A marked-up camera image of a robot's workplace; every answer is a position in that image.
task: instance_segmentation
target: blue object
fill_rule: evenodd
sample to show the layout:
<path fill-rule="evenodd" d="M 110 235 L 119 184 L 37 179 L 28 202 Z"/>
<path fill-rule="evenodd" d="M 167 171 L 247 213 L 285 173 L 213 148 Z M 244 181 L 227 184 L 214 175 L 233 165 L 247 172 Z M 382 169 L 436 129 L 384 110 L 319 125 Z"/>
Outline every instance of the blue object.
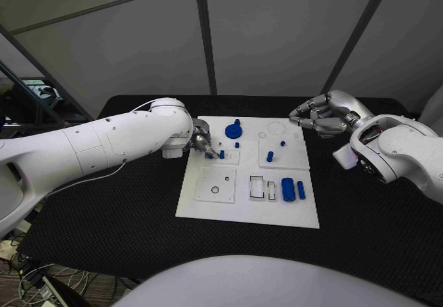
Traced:
<path fill-rule="evenodd" d="M 296 200 L 296 190 L 295 190 L 292 178 L 282 179 L 282 191 L 283 191 L 283 200 L 295 201 Z"/>
<path fill-rule="evenodd" d="M 304 188 L 304 182 L 298 181 L 298 189 L 299 189 L 299 195 L 301 195 L 301 199 L 304 200 L 305 197 L 305 188 Z"/>
<path fill-rule="evenodd" d="M 269 153 L 268 153 L 268 158 L 266 158 L 266 161 L 268 161 L 268 162 L 273 162 L 273 156 L 275 156 L 275 153 L 273 153 L 273 152 L 269 152 Z"/>
<path fill-rule="evenodd" d="M 240 136 L 243 135 L 243 128 L 242 128 L 240 124 L 239 124 L 239 125 L 231 124 L 231 125 L 227 127 L 227 129 L 224 130 L 224 133 L 226 133 L 226 135 L 227 135 L 227 137 L 229 137 L 230 139 L 237 139 L 237 138 L 240 138 Z"/>

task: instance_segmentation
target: black mat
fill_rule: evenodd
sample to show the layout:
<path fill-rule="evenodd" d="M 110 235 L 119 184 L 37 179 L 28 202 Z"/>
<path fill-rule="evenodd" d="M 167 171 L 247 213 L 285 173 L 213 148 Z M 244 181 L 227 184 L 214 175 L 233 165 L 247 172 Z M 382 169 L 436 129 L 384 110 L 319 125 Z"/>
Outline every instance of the black mat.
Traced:
<path fill-rule="evenodd" d="M 156 97 L 112 98 L 102 117 Z M 285 118 L 308 99 L 177 97 L 194 117 Z M 363 98 L 363 102 L 376 114 L 409 116 L 392 99 Z M 306 131 L 305 139 L 321 230 L 177 218 L 188 154 L 167 160 L 158 152 L 130 162 L 113 177 L 50 198 L 21 244 L 22 252 L 47 262 L 132 278 L 146 278 L 208 256 L 275 256 L 337 269 L 409 295 L 439 295 L 443 206 L 410 181 L 386 185 L 360 169 L 340 167 L 332 152 L 350 135 L 325 140 Z"/>

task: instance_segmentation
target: robotic hand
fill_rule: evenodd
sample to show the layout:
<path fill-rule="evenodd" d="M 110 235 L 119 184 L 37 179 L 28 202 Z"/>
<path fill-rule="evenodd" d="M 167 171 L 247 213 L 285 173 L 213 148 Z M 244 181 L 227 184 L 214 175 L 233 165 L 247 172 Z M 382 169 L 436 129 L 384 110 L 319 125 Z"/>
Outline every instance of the robotic hand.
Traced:
<path fill-rule="evenodd" d="M 299 117 L 305 111 L 311 119 Z M 443 140 L 425 124 L 403 116 L 374 116 L 360 100 L 338 90 L 312 98 L 289 116 L 291 123 L 317 130 L 324 138 L 351 133 L 350 143 L 334 153 L 345 169 L 360 164 L 386 184 L 406 177 L 443 203 Z"/>
<path fill-rule="evenodd" d="M 64 130 L 0 139 L 0 237 L 64 183 L 164 150 L 182 157 L 195 148 L 216 158 L 210 125 L 181 101 L 158 99 L 151 111 L 112 116 Z"/>

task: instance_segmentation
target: floor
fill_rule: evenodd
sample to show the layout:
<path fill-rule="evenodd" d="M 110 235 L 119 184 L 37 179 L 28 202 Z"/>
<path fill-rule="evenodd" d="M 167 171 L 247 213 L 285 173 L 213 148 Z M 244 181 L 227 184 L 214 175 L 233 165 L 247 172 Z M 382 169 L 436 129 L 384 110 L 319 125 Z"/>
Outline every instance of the floor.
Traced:
<path fill-rule="evenodd" d="M 54 265 L 51 267 L 48 267 L 48 272 L 55 275 L 58 272 L 61 272 L 66 269 L 66 267 L 60 266 L 60 265 Z M 76 272 L 74 269 L 67 269 L 61 275 L 70 274 Z M 91 278 L 94 278 L 97 274 L 91 273 L 89 280 L 91 281 Z M 76 285 L 78 283 L 78 281 L 81 280 L 81 276 L 83 273 L 74 275 L 74 278 L 71 280 L 71 286 Z M 70 281 L 70 276 L 64 276 L 64 277 L 57 277 L 64 283 L 68 284 Z M 126 284 L 130 287 L 135 287 L 135 283 L 128 280 L 128 279 L 122 279 Z M 3 304 L 14 298 L 18 297 L 18 288 L 19 288 L 19 274 L 16 271 L 12 271 L 9 273 L 9 264 L 5 262 L 0 262 L 0 306 L 3 306 Z M 29 287 L 29 283 L 28 281 L 25 282 L 25 288 Z M 84 287 L 84 281 L 80 284 L 78 288 L 76 289 L 77 292 L 81 291 Z M 126 291 L 128 287 L 123 285 L 122 281 L 116 279 L 115 276 L 110 275 L 104 275 L 100 274 L 97 278 L 94 278 L 93 282 L 91 282 L 91 286 L 89 286 L 89 289 L 86 291 L 86 300 L 90 302 L 91 306 L 94 307 L 106 307 L 106 306 L 112 306 L 113 303 L 122 298 L 122 296 L 125 295 L 125 291 Z M 35 288 L 32 288 L 27 294 L 27 298 L 25 298 L 25 302 L 28 302 L 28 300 L 31 299 L 31 297 L 35 295 L 37 290 Z M 41 295 L 37 296 L 34 302 L 40 301 Z M 24 306 L 25 303 L 22 301 L 15 301 L 11 305 L 8 306 L 16 306 L 21 307 Z"/>

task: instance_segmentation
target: metal pole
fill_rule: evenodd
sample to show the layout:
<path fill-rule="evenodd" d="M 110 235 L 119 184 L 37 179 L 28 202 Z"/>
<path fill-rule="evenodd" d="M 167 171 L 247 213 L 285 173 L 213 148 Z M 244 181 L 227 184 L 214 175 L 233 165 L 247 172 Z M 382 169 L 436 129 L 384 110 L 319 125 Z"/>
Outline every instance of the metal pole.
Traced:
<path fill-rule="evenodd" d="M 12 82 L 24 89 L 25 93 L 28 94 L 28 97 L 34 101 L 37 107 L 41 106 L 41 108 L 45 110 L 48 115 L 53 117 L 55 122 L 63 125 L 64 127 L 70 127 L 71 124 L 61 118 L 58 113 L 51 109 L 51 107 L 44 103 L 42 99 L 38 97 L 29 86 L 25 84 L 22 79 L 16 76 L 14 71 L 9 69 L 9 67 L 5 65 L 5 63 L 0 60 L 0 71 L 5 73 L 5 75 L 11 78 Z"/>

